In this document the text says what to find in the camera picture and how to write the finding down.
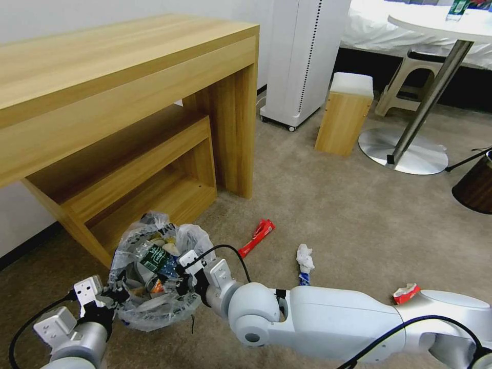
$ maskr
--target plastic stool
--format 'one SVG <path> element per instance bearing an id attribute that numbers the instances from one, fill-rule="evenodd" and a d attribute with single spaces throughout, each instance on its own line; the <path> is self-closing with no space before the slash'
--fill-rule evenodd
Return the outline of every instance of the plastic stool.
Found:
<path id="1" fill-rule="evenodd" d="M 371 76 L 335 73 L 314 148 L 349 156 L 373 98 Z"/>
<path id="2" fill-rule="evenodd" d="M 384 88 L 374 112 L 377 115 L 385 116 L 390 108 L 416 111 L 420 102 L 398 97 L 398 92 L 401 91 L 415 94 L 421 100 L 431 86 L 437 72 L 441 69 L 444 60 L 444 56 L 422 54 L 409 50 L 393 75 L 391 82 Z M 428 69 L 431 71 L 424 86 L 422 88 L 405 86 L 404 83 L 408 75 L 417 69 Z"/>

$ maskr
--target wall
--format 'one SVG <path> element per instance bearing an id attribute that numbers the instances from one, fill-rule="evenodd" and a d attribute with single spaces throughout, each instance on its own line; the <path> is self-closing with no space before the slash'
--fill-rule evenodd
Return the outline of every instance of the wall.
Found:
<path id="1" fill-rule="evenodd" d="M 260 24 L 258 87 L 267 83 L 274 0 L 2 0 L 0 44 L 175 12 Z M 54 219 L 21 184 L 0 189 L 0 256 Z"/>
<path id="2" fill-rule="evenodd" d="M 0 256 L 55 222 L 20 182 L 0 189 Z"/>

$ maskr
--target wooden table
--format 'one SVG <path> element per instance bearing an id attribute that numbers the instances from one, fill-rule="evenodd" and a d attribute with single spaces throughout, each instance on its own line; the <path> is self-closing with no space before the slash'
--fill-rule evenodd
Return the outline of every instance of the wooden table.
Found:
<path id="1" fill-rule="evenodd" d="M 213 201 L 215 178 L 250 198 L 258 32 L 167 14 L 0 47 L 0 186 L 23 180 L 106 266 L 152 196 L 176 222 Z M 164 109 L 179 99 L 189 113 Z"/>

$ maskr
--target blue wrapper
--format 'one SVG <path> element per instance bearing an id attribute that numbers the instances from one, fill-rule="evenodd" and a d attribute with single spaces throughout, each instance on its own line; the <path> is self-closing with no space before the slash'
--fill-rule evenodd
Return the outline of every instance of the blue wrapper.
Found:
<path id="1" fill-rule="evenodd" d="M 303 273 L 299 274 L 299 285 L 309 285 L 309 274 Z"/>

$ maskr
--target clear plastic bag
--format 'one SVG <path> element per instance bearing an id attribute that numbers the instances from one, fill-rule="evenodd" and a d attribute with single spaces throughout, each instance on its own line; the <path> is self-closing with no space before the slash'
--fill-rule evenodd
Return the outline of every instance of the clear plastic bag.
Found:
<path id="1" fill-rule="evenodd" d="M 122 275 L 137 273 L 135 265 L 149 252 L 152 247 L 149 241 L 157 233 L 163 238 L 175 238 L 175 246 L 180 255 L 189 250 L 195 250 L 197 255 L 201 255 L 213 247 L 208 234 L 199 226 L 177 226 L 169 223 L 167 214 L 156 212 L 144 214 L 139 222 L 133 223 L 122 235 L 114 253 L 108 285 L 110 288 L 122 285 L 129 292 L 130 298 L 121 304 L 116 312 L 128 327 L 145 332 L 189 318 L 201 302 L 200 297 L 191 290 L 180 296 L 172 288 L 176 278 L 170 278 L 164 283 L 165 291 L 152 299 L 138 293 L 142 291 L 142 287 L 139 287 L 140 282 L 135 280 L 136 278 L 122 279 Z M 211 252 L 204 260 L 211 261 L 214 258 L 215 253 Z M 170 267 L 168 265 L 166 270 L 171 274 Z"/>

